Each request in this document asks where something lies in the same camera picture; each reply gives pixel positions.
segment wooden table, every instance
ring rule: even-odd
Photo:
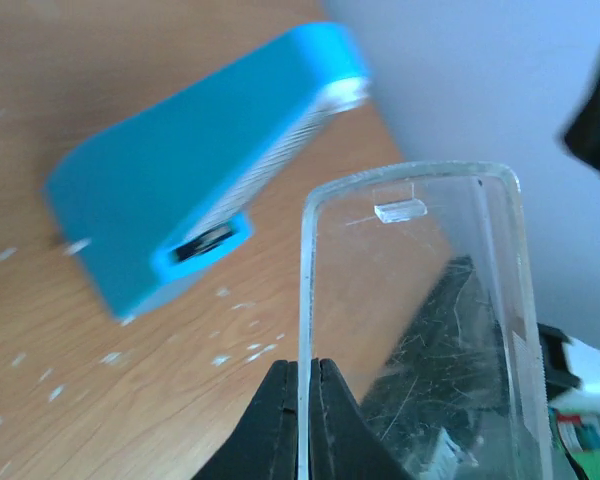
[[[0,478],[190,478],[296,358],[306,195],[401,161],[371,106],[266,189],[252,240],[126,327],[63,256],[40,187],[89,135],[320,17],[305,0],[0,2]],[[247,362],[256,343],[276,348]]]

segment blue power bank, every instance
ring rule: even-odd
[[[303,25],[70,152],[45,192],[113,315],[171,301],[242,245],[245,208],[367,83],[341,26]]]

